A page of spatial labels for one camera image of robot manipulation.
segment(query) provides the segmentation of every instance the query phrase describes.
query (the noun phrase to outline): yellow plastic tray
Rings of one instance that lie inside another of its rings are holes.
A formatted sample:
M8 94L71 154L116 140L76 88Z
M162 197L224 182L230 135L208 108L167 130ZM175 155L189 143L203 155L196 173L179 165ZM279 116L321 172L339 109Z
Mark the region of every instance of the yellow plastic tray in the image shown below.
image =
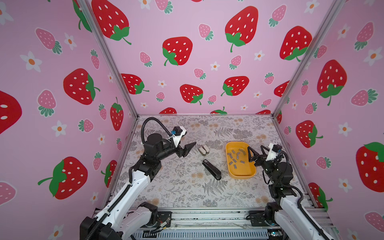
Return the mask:
M256 174L256 167L248 161L248 144L245 142L229 142L225 146L229 176L234 179L249 179Z

